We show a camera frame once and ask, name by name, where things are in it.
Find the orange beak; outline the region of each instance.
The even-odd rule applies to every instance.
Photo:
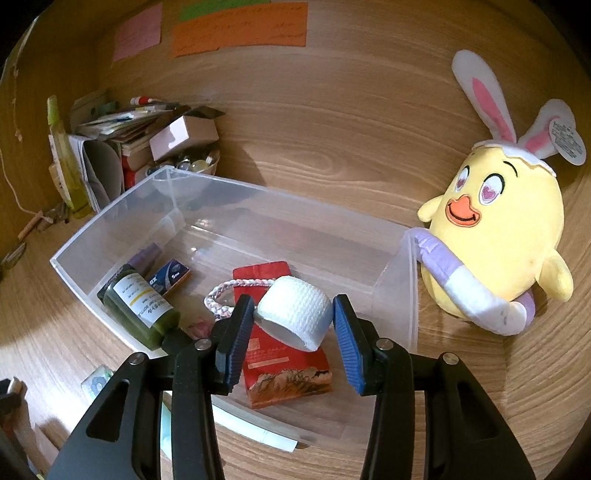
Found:
[[[457,226],[474,226],[480,221],[480,212],[472,207],[469,195],[450,199],[445,207],[447,219]]]

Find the braided rope handle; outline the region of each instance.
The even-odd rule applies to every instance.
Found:
[[[225,319],[232,315],[234,307],[229,307],[228,305],[220,305],[217,302],[217,299],[221,297],[224,293],[226,293],[228,290],[231,290],[234,287],[270,287],[274,283],[274,278],[270,280],[262,280],[260,278],[246,280],[228,280],[224,283],[220,283],[211,292],[209,292],[207,296],[203,299],[203,303],[205,304],[207,309],[216,316],[217,319]]]

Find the red pouch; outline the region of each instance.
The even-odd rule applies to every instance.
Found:
[[[251,265],[233,272],[235,280],[284,275],[291,275],[286,262]],[[268,287],[235,287],[234,299],[245,293],[258,304],[267,290]],[[332,391],[332,373],[322,347],[315,352],[302,352],[275,340],[258,325],[252,328],[242,372],[252,408]]]

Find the white elastic bandage roll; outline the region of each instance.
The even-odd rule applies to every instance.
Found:
[[[314,285],[295,277],[280,277],[255,311],[255,322],[284,344],[315,352],[333,319],[332,302]]]

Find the heart-shaped eye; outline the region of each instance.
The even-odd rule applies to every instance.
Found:
[[[456,192],[459,192],[462,187],[466,184],[466,180],[468,179],[468,175],[470,174],[470,167],[466,165],[460,174],[457,176],[456,181]]]
[[[480,187],[478,200],[483,205],[490,205],[505,190],[505,179],[498,173],[487,176]]]

